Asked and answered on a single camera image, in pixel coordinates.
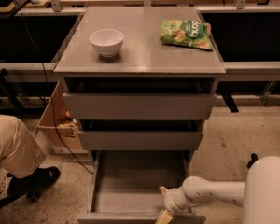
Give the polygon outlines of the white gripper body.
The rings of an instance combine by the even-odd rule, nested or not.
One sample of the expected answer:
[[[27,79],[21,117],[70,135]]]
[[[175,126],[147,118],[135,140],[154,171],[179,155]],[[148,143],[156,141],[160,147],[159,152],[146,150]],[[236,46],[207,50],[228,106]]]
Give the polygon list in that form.
[[[169,189],[165,195],[162,195],[162,198],[165,209],[172,213],[182,213],[191,204],[182,188]]]

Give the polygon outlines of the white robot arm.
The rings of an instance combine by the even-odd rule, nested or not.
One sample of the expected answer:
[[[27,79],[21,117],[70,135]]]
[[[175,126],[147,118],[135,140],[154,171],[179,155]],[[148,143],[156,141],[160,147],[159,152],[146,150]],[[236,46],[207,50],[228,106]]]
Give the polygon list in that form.
[[[189,207],[220,200],[242,208],[242,224],[280,224],[280,157],[256,160],[243,182],[186,178],[179,188],[160,187],[164,209],[156,224],[170,224]]]

